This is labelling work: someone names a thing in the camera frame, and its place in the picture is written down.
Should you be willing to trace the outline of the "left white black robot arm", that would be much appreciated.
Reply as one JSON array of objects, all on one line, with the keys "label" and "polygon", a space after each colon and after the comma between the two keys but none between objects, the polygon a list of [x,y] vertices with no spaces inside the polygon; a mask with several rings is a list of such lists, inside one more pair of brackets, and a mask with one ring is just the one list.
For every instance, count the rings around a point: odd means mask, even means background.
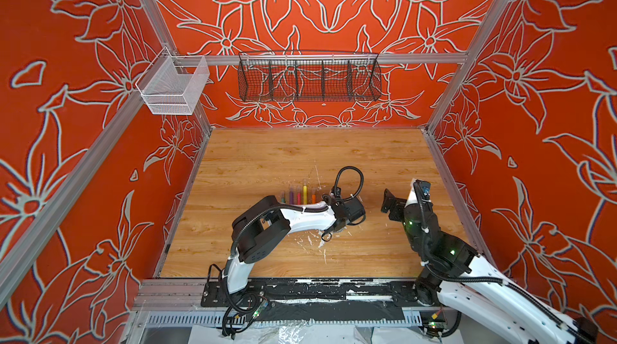
[{"label": "left white black robot arm", "polygon": [[222,278],[230,294],[247,288],[256,262],[267,257],[289,234],[321,231],[329,239],[366,218],[360,199],[328,195],[317,204],[292,205],[270,195],[250,207],[232,223],[232,244]]}]

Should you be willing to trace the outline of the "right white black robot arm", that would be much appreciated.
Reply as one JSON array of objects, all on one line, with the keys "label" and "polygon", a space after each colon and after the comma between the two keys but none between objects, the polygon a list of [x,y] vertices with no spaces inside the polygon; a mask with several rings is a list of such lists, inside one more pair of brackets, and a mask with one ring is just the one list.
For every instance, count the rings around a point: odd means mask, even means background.
[{"label": "right white black robot arm", "polygon": [[423,267],[415,291],[423,305],[456,310],[509,343],[595,343],[598,327],[557,311],[497,270],[474,247],[442,231],[430,185],[413,183],[406,199],[384,191],[382,212],[403,225]]}]

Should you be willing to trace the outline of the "yellow marker pen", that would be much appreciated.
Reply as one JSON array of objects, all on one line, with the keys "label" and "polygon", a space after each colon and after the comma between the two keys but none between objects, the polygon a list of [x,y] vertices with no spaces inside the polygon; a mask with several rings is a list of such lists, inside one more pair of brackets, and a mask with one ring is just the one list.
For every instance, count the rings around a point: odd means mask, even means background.
[{"label": "yellow marker pen", "polygon": [[306,179],[304,179],[303,180],[303,185],[302,185],[302,203],[303,203],[303,205],[309,204],[308,200],[309,200],[308,182],[307,182]]}]

